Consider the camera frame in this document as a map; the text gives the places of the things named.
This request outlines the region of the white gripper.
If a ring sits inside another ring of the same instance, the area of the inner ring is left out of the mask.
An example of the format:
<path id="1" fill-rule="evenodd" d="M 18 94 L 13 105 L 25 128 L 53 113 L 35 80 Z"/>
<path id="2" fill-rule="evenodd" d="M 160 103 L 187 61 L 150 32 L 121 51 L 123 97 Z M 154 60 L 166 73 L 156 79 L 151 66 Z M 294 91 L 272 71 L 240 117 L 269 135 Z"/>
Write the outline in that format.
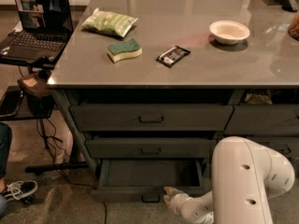
<path id="1" fill-rule="evenodd" d="M 187 203 L 192 200 L 192 197 L 174 187 L 164 187 L 164 191 L 166 192 L 166 195 L 164 195 L 166 206 L 176 215 L 183 215 L 186 211 Z"/>

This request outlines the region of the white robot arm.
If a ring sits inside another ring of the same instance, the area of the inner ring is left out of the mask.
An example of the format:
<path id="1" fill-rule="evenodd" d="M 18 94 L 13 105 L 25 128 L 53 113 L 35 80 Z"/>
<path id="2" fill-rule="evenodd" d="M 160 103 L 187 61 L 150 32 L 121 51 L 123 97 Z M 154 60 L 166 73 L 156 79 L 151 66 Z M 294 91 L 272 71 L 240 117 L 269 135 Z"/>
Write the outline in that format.
<path id="1" fill-rule="evenodd" d="M 211 178 L 201 197 L 166 187 L 167 207 L 190 224 L 273 224 L 268 200 L 288 192 L 295 173 L 274 149 L 232 136 L 215 146 Z"/>

